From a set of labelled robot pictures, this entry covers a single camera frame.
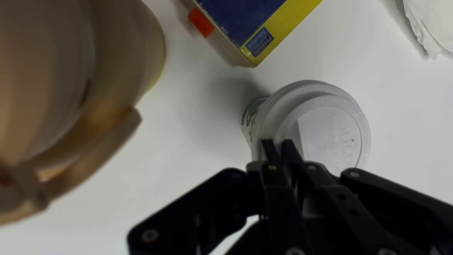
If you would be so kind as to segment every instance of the pearson logo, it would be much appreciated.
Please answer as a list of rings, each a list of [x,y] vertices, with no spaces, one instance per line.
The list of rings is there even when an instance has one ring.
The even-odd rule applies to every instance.
[[[263,27],[256,35],[246,44],[246,48],[256,58],[261,52],[274,40],[274,37]]]

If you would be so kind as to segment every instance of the white lid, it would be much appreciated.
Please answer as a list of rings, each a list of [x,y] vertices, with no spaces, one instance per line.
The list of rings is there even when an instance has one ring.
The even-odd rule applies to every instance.
[[[349,167],[364,167],[368,160],[368,122],[340,88],[318,81],[294,83],[271,96],[258,114],[253,160],[264,159],[258,141],[265,138],[277,146],[292,139],[305,160],[320,162],[335,175]]]

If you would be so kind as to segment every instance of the white table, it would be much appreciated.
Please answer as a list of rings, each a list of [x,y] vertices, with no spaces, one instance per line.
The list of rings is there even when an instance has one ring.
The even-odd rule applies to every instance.
[[[138,132],[44,213],[1,227],[1,254],[127,254],[136,223],[221,169],[245,168],[246,97],[302,79],[337,85],[360,104],[371,127],[368,171],[453,203],[453,60],[422,60],[380,2],[324,0],[255,69],[229,66],[178,0],[146,3],[168,57],[138,105]]]

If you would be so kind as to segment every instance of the tissue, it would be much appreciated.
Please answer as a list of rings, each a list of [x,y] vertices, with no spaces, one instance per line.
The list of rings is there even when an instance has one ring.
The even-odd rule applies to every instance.
[[[403,0],[406,17],[432,59],[453,53],[453,0]]]

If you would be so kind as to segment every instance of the red sticker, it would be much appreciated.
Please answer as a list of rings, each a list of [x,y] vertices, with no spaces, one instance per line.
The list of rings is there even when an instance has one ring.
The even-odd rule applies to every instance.
[[[206,38],[214,31],[214,26],[209,22],[209,20],[203,15],[203,13],[198,9],[194,8],[189,15],[187,16],[192,24],[200,31],[200,33]]]

